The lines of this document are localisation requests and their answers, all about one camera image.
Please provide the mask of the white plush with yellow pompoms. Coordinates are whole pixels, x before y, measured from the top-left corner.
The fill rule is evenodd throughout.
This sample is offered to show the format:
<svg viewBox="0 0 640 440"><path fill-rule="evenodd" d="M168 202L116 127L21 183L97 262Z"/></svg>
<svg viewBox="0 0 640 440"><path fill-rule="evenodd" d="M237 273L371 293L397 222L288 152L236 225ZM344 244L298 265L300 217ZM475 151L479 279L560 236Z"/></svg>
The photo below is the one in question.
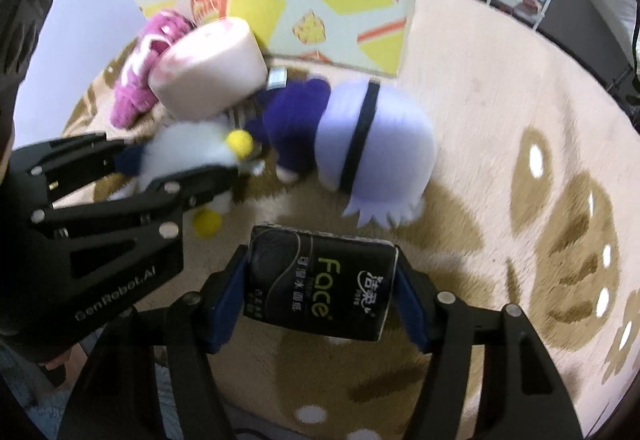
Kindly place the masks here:
<svg viewBox="0 0 640 440"><path fill-rule="evenodd" d="M189 169L236 166L241 174L259 176L266 166L252 136L231 128L226 119L171 124L149 141L129 147L115 163L117 173L127 181L107 197L110 201L130 197L157 178Z"/></svg>

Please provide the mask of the pink bear plush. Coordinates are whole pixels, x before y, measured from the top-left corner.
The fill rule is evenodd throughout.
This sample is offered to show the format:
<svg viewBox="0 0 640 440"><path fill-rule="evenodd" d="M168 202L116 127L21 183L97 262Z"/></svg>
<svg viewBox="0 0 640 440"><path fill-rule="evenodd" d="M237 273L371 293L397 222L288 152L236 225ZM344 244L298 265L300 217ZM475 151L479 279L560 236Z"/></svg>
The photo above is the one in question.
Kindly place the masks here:
<svg viewBox="0 0 640 440"><path fill-rule="evenodd" d="M114 127L128 128L155 107L158 99L149 86L150 73L158 59L193 29L193 23L173 9L161 9L148 19L114 87Z"/></svg>

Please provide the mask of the pink swirl roll plush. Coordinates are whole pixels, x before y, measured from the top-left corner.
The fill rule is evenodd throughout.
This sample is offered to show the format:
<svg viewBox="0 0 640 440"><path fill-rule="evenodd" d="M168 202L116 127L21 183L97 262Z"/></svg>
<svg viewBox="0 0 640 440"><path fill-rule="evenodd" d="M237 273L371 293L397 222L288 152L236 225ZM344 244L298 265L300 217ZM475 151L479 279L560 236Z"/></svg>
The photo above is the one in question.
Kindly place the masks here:
<svg viewBox="0 0 640 440"><path fill-rule="evenodd" d="M224 18L183 36L149 73L152 93L179 121L211 119L267 83L268 69L248 23Z"/></svg>

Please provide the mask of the purple white plush doll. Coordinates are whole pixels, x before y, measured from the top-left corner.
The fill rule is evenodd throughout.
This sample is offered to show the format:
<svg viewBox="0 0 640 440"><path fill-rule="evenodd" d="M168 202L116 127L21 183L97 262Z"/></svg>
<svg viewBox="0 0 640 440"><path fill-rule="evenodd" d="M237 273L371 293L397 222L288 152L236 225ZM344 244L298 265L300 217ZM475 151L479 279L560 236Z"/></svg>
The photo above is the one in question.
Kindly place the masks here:
<svg viewBox="0 0 640 440"><path fill-rule="evenodd" d="M413 223L436 160L434 125L410 94L366 78L330 84L290 81L258 93L260 107L244 128L277 156L278 178L311 173L348 195L345 215L359 226Z"/></svg>

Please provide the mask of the beige brown patterned blanket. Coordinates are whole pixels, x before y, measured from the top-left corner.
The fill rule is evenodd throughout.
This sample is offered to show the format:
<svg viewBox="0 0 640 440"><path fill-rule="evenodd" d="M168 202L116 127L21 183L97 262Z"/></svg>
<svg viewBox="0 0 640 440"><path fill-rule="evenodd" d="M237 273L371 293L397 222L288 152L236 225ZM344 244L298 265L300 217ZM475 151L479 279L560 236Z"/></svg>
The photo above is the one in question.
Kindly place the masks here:
<svg viewBox="0 0 640 440"><path fill-rule="evenodd" d="M344 195L316 177L285 186L267 167L213 238L183 232L183 271L140 308L198 290L258 223L385 239L471 306L519 304L596 434L639 371L638 133L572 57L478 0L416 0L396 82L435 128L421 219L360 227ZM398 439L428 360L391 313L378 342L239 319L209 365L224 400L268 422Z"/></svg>

